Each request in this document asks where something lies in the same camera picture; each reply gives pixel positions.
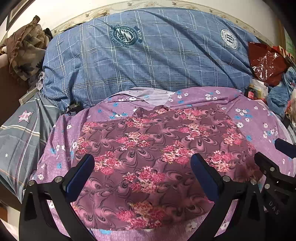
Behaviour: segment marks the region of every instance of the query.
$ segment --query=blue gripper pad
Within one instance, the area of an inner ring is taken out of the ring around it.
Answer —
[[[76,201],[93,169],[94,157],[85,154],[77,166],[67,172],[64,177],[63,189],[68,202]]]
[[[218,201],[223,186],[220,174],[200,154],[191,157],[190,165],[207,198],[213,202]]]

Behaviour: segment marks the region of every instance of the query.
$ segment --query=picture frame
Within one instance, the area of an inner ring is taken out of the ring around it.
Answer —
[[[28,6],[34,0],[21,0],[9,13],[7,16],[6,31],[10,29],[13,23],[18,19],[18,17],[26,10]]]

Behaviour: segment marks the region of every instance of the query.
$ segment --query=star print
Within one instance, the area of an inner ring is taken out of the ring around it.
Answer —
[[[22,115],[18,116],[19,117],[18,123],[20,123],[21,121],[26,121],[27,123],[29,123],[29,116],[33,113],[34,112],[28,112],[27,110],[25,110]]]

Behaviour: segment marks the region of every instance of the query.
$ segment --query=pink floral fabric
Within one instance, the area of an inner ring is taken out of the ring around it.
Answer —
[[[213,203],[190,168],[194,153],[236,181],[262,175],[255,149],[216,104],[138,108],[132,117],[86,122],[75,149],[73,163],[85,153],[95,159],[73,203],[88,228],[151,229],[207,213]]]

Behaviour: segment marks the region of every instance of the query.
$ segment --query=circular logo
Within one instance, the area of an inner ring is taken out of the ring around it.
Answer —
[[[118,45],[130,46],[142,42],[142,33],[138,27],[115,26],[111,28],[111,39]]]
[[[221,30],[221,38],[224,40],[224,42],[230,48],[237,49],[237,47],[238,47],[237,38],[228,29],[222,29]]]

